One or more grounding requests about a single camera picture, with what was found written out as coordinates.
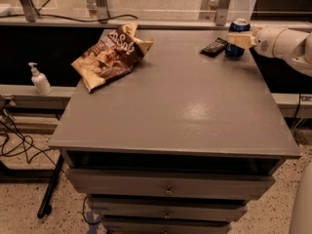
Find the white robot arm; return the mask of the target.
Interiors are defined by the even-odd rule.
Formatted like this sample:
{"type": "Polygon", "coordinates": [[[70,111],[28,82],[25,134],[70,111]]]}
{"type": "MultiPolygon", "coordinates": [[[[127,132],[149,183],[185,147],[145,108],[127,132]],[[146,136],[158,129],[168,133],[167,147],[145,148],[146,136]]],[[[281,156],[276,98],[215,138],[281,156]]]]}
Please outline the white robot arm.
{"type": "Polygon", "coordinates": [[[282,59],[294,70],[312,76],[312,33],[286,27],[253,27],[229,32],[227,41],[242,49],[254,48],[261,56],[282,59]]]}

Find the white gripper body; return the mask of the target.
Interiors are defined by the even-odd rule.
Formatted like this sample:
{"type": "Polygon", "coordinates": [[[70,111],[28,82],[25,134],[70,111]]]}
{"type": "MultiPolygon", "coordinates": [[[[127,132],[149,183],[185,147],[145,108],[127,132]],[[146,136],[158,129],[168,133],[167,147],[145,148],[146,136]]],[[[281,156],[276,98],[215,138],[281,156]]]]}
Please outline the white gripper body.
{"type": "Polygon", "coordinates": [[[268,58],[281,58],[285,48],[280,37],[287,29],[285,27],[264,27],[255,36],[255,51],[268,58]]]}

